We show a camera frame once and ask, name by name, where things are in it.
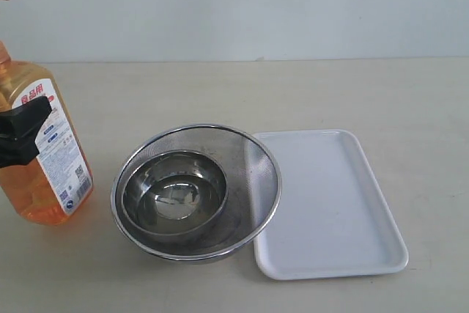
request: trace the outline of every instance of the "orange liquid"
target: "orange liquid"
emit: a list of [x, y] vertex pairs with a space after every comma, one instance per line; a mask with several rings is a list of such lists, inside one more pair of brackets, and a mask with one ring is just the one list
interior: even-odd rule
[[[0, 63], [0, 111], [10, 110], [13, 101], [23, 89], [41, 78], [52, 80], [57, 98], [62, 104], [81, 154], [84, 157], [62, 96], [51, 72], [44, 67], [28, 62], [7, 61]], [[85, 157], [84, 160], [86, 167], [90, 170]], [[8, 166], [0, 169], [0, 186], [3, 188], [16, 212], [26, 220], [44, 225], [57, 225], [65, 222], [70, 217], [59, 204], [37, 159], [34, 159], [27, 166]], [[92, 190], [93, 187], [85, 195], [85, 199], [89, 197]]]

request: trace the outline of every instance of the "rectangular tray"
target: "rectangular tray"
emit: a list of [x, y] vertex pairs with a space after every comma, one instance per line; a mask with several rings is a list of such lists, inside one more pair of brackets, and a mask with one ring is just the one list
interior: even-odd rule
[[254, 136], [276, 158], [283, 183], [278, 210], [254, 241], [267, 276], [316, 279], [405, 268], [405, 243], [354, 135], [303, 130]]

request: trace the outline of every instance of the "bottle label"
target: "bottle label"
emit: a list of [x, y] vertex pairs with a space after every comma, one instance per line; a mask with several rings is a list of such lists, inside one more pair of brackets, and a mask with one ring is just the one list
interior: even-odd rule
[[92, 181], [52, 80], [43, 78], [28, 85], [17, 96], [12, 108], [43, 95], [48, 97], [52, 112], [36, 137], [40, 152], [37, 160], [62, 209], [71, 215], [89, 192]]

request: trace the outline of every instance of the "dish soap bottle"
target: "dish soap bottle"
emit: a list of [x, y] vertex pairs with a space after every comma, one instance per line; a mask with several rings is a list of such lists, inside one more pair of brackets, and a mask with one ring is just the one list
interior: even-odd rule
[[23, 218], [66, 221], [92, 175], [50, 71], [12, 61], [0, 42], [0, 186]]

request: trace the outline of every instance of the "bowl rim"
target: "bowl rim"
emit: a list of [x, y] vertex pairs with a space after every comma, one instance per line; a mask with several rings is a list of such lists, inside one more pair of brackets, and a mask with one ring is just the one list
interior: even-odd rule
[[190, 230], [187, 230], [187, 231], [183, 231], [183, 232], [175, 232], [173, 234], [165, 234], [165, 233], [162, 233], [162, 232], [153, 232], [153, 231], [149, 231], [147, 229], [144, 229], [143, 227], [139, 226], [128, 214], [128, 211], [127, 211], [127, 208], [124, 207], [124, 197], [120, 197], [120, 206], [122, 208], [122, 212], [124, 213], [124, 216], [126, 217], [126, 219], [132, 224], [133, 227], [135, 227], [136, 229], [138, 229], [139, 231], [145, 233], [146, 235], [149, 235], [149, 236], [158, 236], [158, 237], [165, 237], [165, 238], [171, 238], [171, 237], [176, 237], [176, 236], [182, 236], [182, 235], [189, 235], [190, 233], [192, 232], [196, 232], [197, 230], [201, 229], [202, 227], [205, 227], [208, 223], [210, 223], [211, 221], [213, 221], [214, 218], [218, 217], [220, 215], [220, 213], [224, 210], [225, 208], [225, 205], [226, 205], [226, 202], [228, 200], [228, 187], [227, 187], [227, 182], [226, 182], [226, 173], [225, 171], [223, 170], [223, 168], [220, 166], [220, 164], [214, 159], [214, 158], [211, 158], [209, 155], [206, 155], [205, 153], [202, 153], [202, 152], [199, 152], [199, 151], [196, 151], [196, 150], [169, 150], [167, 152], [162, 152], [158, 155], [155, 155], [154, 157], [151, 157], [150, 159], [148, 159], [147, 161], [145, 161], [142, 165], [138, 166], [130, 175], [129, 177], [124, 180], [124, 183], [125, 183], [125, 186], [124, 188], [127, 187], [128, 183], [130, 182], [130, 179], [132, 178], [133, 175], [136, 174], [136, 172], [138, 170], [140, 170], [142, 167], [144, 167], [147, 163], [149, 163], [150, 161], [153, 161], [157, 158], [162, 158], [166, 155], [171, 155], [171, 154], [175, 154], [175, 153], [191, 153], [191, 154], [197, 154], [199, 156], [202, 156], [206, 159], [208, 159], [210, 162], [212, 162], [217, 168], [218, 170], [221, 172], [221, 174], [223, 175], [223, 179], [224, 179], [224, 183], [225, 183], [225, 192], [224, 194], [221, 195], [222, 200], [219, 204], [219, 206], [217, 207], [217, 210], [206, 220], [204, 221], [203, 223], [200, 223], [199, 225], [197, 225], [196, 227], [193, 227], [192, 229]]
[[[138, 241], [137, 239], [132, 236], [129, 231], [125, 228], [124, 224], [121, 222], [119, 219], [119, 216], [117, 214], [117, 204], [116, 204], [116, 192], [117, 192], [117, 186], [119, 185], [120, 179], [122, 177], [122, 173], [131, 162], [135, 156], [141, 152], [146, 146], [149, 144], [153, 143], [154, 141], [157, 141], [158, 139], [161, 139], [162, 137], [169, 135], [171, 133], [176, 133], [182, 130], [190, 130], [194, 128], [215, 128], [215, 129], [221, 129], [221, 130], [227, 130], [229, 132], [237, 133], [240, 134], [241, 136], [249, 139], [253, 143], [255, 143], [258, 147], [262, 149], [262, 151], [266, 154], [267, 157], [269, 157], [270, 161], [273, 164], [273, 168], [276, 172], [277, 176], [277, 193], [276, 193], [276, 198], [274, 200], [273, 206], [271, 207], [269, 213], [265, 217], [265, 219], [262, 221], [260, 225], [258, 225], [251, 233], [247, 236], [245, 236], [243, 239], [237, 241], [236, 243], [233, 243], [232, 245], [220, 249], [218, 251], [214, 251], [209, 254], [194, 254], [194, 255], [179, 255], [179, 254], [168, 254], [162, 251], [157, 251], [153, 248], [150, 248], [149, 246], [146, 246], [142, 242]], [[222, 258], [225, 257], [239, 248], [243, 247], [245, 244], [250, 243], [270, 222], [272, 217], [274, 216], [275, 212], [277, 211], [278, 208], [278, 203], [280, 202], [281, 198], [281, 189], [282, 189], [282, 180], [281, 180], [281, 173], [280, 173], [280, 168], [278, 166], [278, 163], [276, 159], [273, 157], [272, 153], [269, 151], [269, 149], [258, 139], [253, 137], [252, 135], [239, 130], [237, 128], [229, 127], [226, 125], [220, 125], [220, 124], [210, 124], [210, 123], [199, 123], [199, 124], [190, 124], [190, 125], [183, 125], [179, 126], [177, 128], [172, 128], [169, 130], [166, 130], [162, 133], [159, 133], [150, 139], [147, 139], [145, 142], [140, 144], [134, 151], [128, 156], [126, 161], [122, 164], [121, 168], [119, 169], [119, 172], [114, 179], [112, 189], [111, 189], [111, 212], [112, 216], [114, 218], [114, 222], [116, 223], [117, 227], [119, 228], [120, 232], [130, 241], [132, 241], [134, 244], [136, 244], [139, 248], [147, 252], [148, 254], [152, 254], [156, 257], [160, 257], [163, 259], [168, 259], [171, 261], [176, 261], [176, 262], [200, 262], [200, 261], [205, 261], [205, 260], [210, 260], [210, 259], [217, 259], [217, 258]]]

